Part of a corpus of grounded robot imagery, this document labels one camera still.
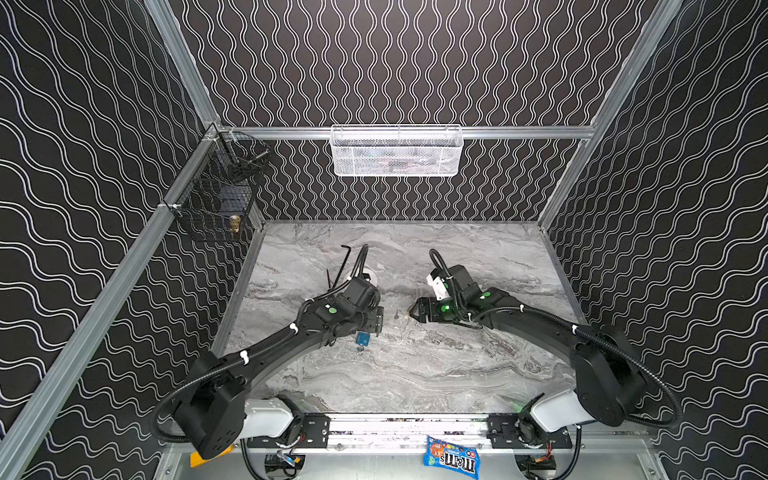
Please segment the gray marble surface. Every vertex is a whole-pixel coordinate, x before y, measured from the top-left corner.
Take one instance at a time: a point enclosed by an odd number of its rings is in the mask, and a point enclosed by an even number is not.
[[[370,245],[384,329],[359,352],[354,336],[323,347],[252,392],[285,392],[328,412],[516,412],[553,382],[573,384],[570,367],[513,335],[420,324],[408,309],[432,296],[429,249],[496,286],[571,321],[568,303],[538,229],[524,224],[270,223],[227,351],[290,323],[303,299],[327,290],[345,250]]]

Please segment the wavy white line pattern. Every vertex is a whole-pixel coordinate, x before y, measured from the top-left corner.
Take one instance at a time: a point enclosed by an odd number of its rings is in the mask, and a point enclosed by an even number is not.
[[[23,478],[153,478],[148,416],[210,348],[247,247],[172,226]]]
[[[319,0],[171,5],[225,124],[589,124],[655,5]]]
[[[271,220],[530,220],[576,140],[467,141],[454,177],[337,177],[328,142],[278,141],[257,203]]]
[[[139,0],[0,0],[0,439],[203,133]]]
[[[683,399],[675,480],[768,478],[767,92],[768,2],[688,0],[551,229],[587,318]]]

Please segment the candy bag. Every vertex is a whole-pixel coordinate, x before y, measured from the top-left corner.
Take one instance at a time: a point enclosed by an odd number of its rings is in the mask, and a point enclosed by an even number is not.
[[[442,467],[461,472],[475,480],[480,476],[480,457],[475,449],[468,449],[442,440],[427,437],[427,453],[424,465]]]

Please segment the cable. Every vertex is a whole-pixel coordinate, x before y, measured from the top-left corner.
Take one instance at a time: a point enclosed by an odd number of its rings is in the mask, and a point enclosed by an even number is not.
[[[554,477],[552,480],[563,480],[568,477],[576,468],[576,462],[578,462],[578,453],[581,451],[581,425],[576,425],[576,445],[574,445],[574,457],[571,458],[571,463],[560,475]]]
[[[365,265],[366,262],[366,256],[368,254],[368,244],[365,244],[360,249],[360,252],[357,255],[357,260],[355,261],[355,267],[353,267],[353,276],[354,273],[362,272],[362,267]],[[301,316],[306,311],[306,308],[312,303],[316,302],[318,300],[325,299],[329,296],[336,295],[338,292],[344,290],[347,285],[349,285],[349,280],[342,283],[336,288],[333,288],[325,293],[322,293],[311,300],[305,300],[304,303],[301,304],[301,307],[299,308],[299,312],[296,314],[296,322],[298,323],[301,320]],[[251,352],[248,354],[248,359],[253,360],[259,356],[262,356],[264,353],[269,352],[272,349],[277,348],[278,346],[283,345],[285,342],[287,342],[294,334],[295,332],[293,330],[289,330],[289,335],[283,337],[281,340],[279,340],[277,343],[274,343],[268,347],[265,347],[264,349],[258,351],[258,352]],[[157,439],[168,442],[168,443],[187,443],[189,442],[189,437],[186,435],[171,435],[168,432],[165,432],[161,429],[159,419],[160,414],[163,411],[163,409],[173,401],[176,397],[179,396],[182,392],[186,391],[187,389],[197,386],[201,384],[202,382],[205,382],[208,379],[211,379],[215,376],[220,375],[221,373],[226,372],[227,370],[233,369],[237,366],[243,365],[245,363],[245,359],[238,359],[235,362],[229,363],[224,366],[217,367],[209,372],[204,373],[202,376],[196,378],[195,380],[192,380],[190,382],[184,383],[182,386],[179,386],[176,388],[173,392],[169,393],[165,397],[163,397],[157,405],[154,407],[154,410],[152,411],[152,416],[150,418],[150,426],[152,430],[152,434],[157,437]]]
[[[246,445],[245,439],[240,439],[240,451],[243,453],[243,463],[245,463],[245,469],[250,473],[250,476],[255,480],[269,480],[259,475],[250,462],[250,458],[248,458],[248,445]]]
[[[280,460],[283,460],[288,465],[290,465],[290,466],[295,468],[296,464],[293,462],[293,459],[290,458],[290,457],[286,457],[285,454],[283,454],[283,452],[285,452],[286,450],[290,450],[288,452],[288,455],[291,455],[291,452],[293,452],[293,449],[296,448],[296,445],[299,445],[304,440],[306,440],[306,433],[301,432],[301,435],[297,436],[296,440],[294,440],[292,444],[286,445],[286,446],[282,447],[280,450],[277,451],[277,457]]]
[[[357,254],[355,265],[352,267],[352,272],[349,276],[362,276],[362,269],[366,266],[366,258],[368,257],[368,244],[365,243],[360,248],[360,253]]]
[[[293,329],[288,329],[288,335],[284,336],[282,339],[280,339],[276,343],[273,343],[270,346],[264,347],[259,351],[248,353],[248,359],[253,360],[255,358],[262,356],[264,353],[267,353],[270,350],[283,345],[285,342],[290,340],[294,335],[296,335],[297,332],[298,330],[294,331]],[[202,382],[205,382],[208,379],[212,379],[213,377],[218,376],[226,372],[227,370],[233,369],[236,366],[243,365],[244,363],[245,363],[245,359],[239,358],[238,360],[235,360],[232,363],[228,363],[226,365],[217,367],[209,372],[204,373],[202,376],[199,376],[194,380],[184,383],[182,386],[176,388],[173,392],[163,397],[157,403],[157,405],[154,406],[154,410],[152,410],[152,416],[150,417],[150,429],[152,431],[152,434],[162,442],[168,442],[168,443],[189,442],[190,439],[186,435],[171,435],[170,433],[163,431],[163,429],[161,429],[160,427],[160,423],[158,422],[160,419],[160,413],[168,405],[168,403],[172,402],[176,397],[179,396],[179,394],[181,394],[185,390],[190,389],[193,386],[200,385]]]
[[[580,336],[581,338],[588,340],[594,343],[595,345],[599,346],[603,350],[607,350],[608,352],[611,352],[614,355],[620,356],[622,359],[635,365],[638,369],[640,369],[643,372],[643,374],[645,374],[647,378],[651,379],[651,381],[653,381],[653,383],[655,383],[661,389],[661,392],[664,394],[664,396],[666,396],[669,399],[670,403],[672,404],[672,411],[673,411],[674,417],[667,422],[661,422],[653,419],[644,419],[643,417],[636,416],[636,415],[627,415],[626,420],[629,420],[630,422],[639,423],[641,425],[646,425],[649,427],[659,428],[659,429],[669,429],[671,427],[678,426],[683,421],[683,406],[680,404],[680,400],[677,398],[677,394],[675,394],[675,392],[669,387],[669,385],[664,383],[664,381],[661,378],[659,378],[659,376],[657,376],[648,367],[646,367],[645,364],[643,364],[640,360],[635,359],[632,355],[623,351],[619,347],[615,346],[613,343],[608,342],[607,340],[602,339],[599,336],[592,335],[591,333],[585,332],[583,329],[578,328],[579,325],[577,323],[569,322],[566,319],[562,319],[553,313],[549,313],[546,310],[540,310],[532,306],[497,306],[495,308],[491,308],[483,312],[480,312],[475,317],[475,321],[481,319],[483,316],[490,315],[491,313],[495,313],[495,312],[523,313],[523,309],[525,309],[525,313],[533,313],[542,318],[551,320],[557,323],[558,325],[572,331],[573,334],[575,334],[576,336]]]
[[[464,304],[464,298],[459,294],[459,291],[458,291],[458,281],[456,281],[456,279],[453,278],[453,275],[451,275],[451,273],[448,271],[448,267],[445,265],[445,260],[442,259],[442,255],[440,255],[440,252],[438,252],[434,248],[430,249],[429,258],[432,259],[432,263],[434,263],[437,268],[442,270],[442,272],[444,273],[442,278],[450,286],[451,291],[449,291],[449,294],[451,294],[453,311],[456,312],[456,315],[458,315],[459,319],[461,320],[464,320],[467,322],[474,321],[472,316],[475,314],[475,312],[473,312]]]

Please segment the blue object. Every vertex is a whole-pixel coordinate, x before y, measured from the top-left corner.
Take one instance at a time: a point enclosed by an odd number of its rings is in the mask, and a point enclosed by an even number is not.
[[[480,457],[476,449],[454,445],[427,436],[424,465],[460,472],[470,478],[480,478]]]
[[[368,342],[371,341],[371,334],[368,332],[358,332],[356,341],[358,345],[368,346]]]

